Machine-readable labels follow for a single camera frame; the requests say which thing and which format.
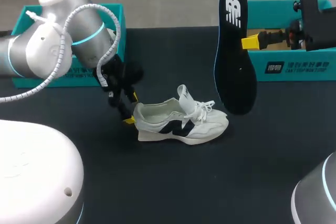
insole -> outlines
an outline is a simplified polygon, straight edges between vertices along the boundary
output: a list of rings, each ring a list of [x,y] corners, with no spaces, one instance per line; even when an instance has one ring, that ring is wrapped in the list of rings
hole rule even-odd
[[[217,92],[232,114],[248,113],[256,100],[257,78],[241,39],[247,35],[247,0],[219,0],[219,38],[214,66]]]

sneaker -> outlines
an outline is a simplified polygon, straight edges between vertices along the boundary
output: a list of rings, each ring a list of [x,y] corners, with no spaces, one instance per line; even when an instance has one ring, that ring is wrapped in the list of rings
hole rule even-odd
[[[229,121],[226,114],[212,109],[214,101],[194,101],[185,85],[177,89],[179,100],[163,103],[138,103],[134,109],[139,141],[178,139],[186,144],[202,144],[220,136]]]

black clamp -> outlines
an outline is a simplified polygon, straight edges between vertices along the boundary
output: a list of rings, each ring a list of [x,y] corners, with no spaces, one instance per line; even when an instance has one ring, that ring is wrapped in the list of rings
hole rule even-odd
[[[115,55],[109,62],[101,68],[101,73],[107,81],[108,86],[102,87],[104,92],[108,92],[108,102],[113,108],[117,108],[121,120],[125,123],[134,123],[133,111],[129,110],[121,99],[121,91],[129,99],[132,106],[138,102],[134,84],[143,77],[143,70],[136,62],[122,62],[118,55]],[[98,81],[97,69],[93,69],[93,76]]]

teal box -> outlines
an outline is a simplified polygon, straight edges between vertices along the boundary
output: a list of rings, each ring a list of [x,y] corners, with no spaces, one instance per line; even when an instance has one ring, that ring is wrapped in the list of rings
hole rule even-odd
[[[294,0],[248,1],[248,29],[287,28],[301,18],[293,10]],[[319,0],[319,9],[331,8],[329,0]],[[249,51],[258,81],[336,80],[336,49],[317,51]]]
[[[118,18],[118,21],[121,26],[121,39],[118,45],[117,54],[119,57],[124,60],[125,46],[126,46],[126,24],[125,16],[123,11],[123,6],[121,4],[100,4],[110,9],[115,16]],[[27,30],[32,24],[33,20],[26,14],[26,11],[40,15],[42,13],[42,7],[39,5],[29,5],[24,6],[22,9],[19,20],[17,21],[12,35],[22,34]],[[103,11],[98,11],[101,19],[105,23],[107,28],[116,30],[113,20]],[[42,80],[36,79],[24,79],[24,78],[13,78],[13,83],[17,88],[34,88],[39,85]],[[92,76],[92,70],[84,68],[81,63],[78,61],[75,55],[72,56],[72,65],[69,72],[63,77],[58,78],[51,82],[48,87],[88,87],[88,86],[99,86],[98,82]]]

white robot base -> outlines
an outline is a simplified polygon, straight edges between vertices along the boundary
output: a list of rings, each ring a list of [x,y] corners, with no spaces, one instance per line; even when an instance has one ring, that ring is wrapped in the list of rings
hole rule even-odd
[[[0,120],[0,224],[80,224],[83,164],[50,127]]]

